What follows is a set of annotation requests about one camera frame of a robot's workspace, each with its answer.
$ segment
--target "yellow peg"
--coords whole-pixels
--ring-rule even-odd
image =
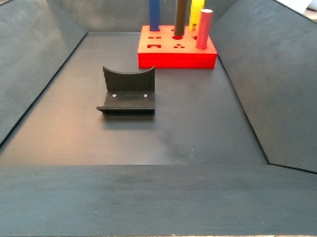
[[[201,10],[204,9],[204,7],[205,7],[205,0],[192,0],[190,31],[198,31]]]

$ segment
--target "red pegboard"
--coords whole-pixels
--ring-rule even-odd
[[[160,26],[160,31],[150,31],[142,26],[139,42],[139,68],[150,69],[214,69],[217,50],[212,39],[208,49],[196,48],[197,31],[186,27],[182,39],[174,39],[176,26]]]

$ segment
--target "gray wall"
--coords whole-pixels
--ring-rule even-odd
[[[86,32],[53,0],[0,6],[0,143]]]
[[[273,164],[317,172],[317,25],[273,0],[240,0],[213,40]]]
[[[214,21],[237,0],[208,0],[206,8],[214,10]],[[90,31],[138,32],[149,24],[149,0],[58,0],[78,22]],[[176,20],[176,0],[161,0],[161,24]]]

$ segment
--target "black bracket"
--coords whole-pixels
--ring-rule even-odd
[[[156,68],[121,73],[103,67],[107,85],[103,113],[156,113]]]

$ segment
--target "dark gray surface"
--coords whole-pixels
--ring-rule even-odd
[[[138,33],[90,34],[0,149],[0,165],[267,164],[220,61],[157,69],[157,115],[105,117],[103,66],[138,69]]]
[[[0,143],[85,34],[53,0],[0,6]]]
[[[240,0],[213,39],[271,162],[316,172],[316,23],[275,1]]]
[[[57,0],[70,10],[78,22],[90,31],[141,32],[150,24],[149,0]],[[214,22],[237,0],[208,0],[206,7],[214,11]],[[176,23],[176,1],[161,0],[161,25]]]
[[[317,235],[317,176],[273,166],[0,168],[0,236]]]

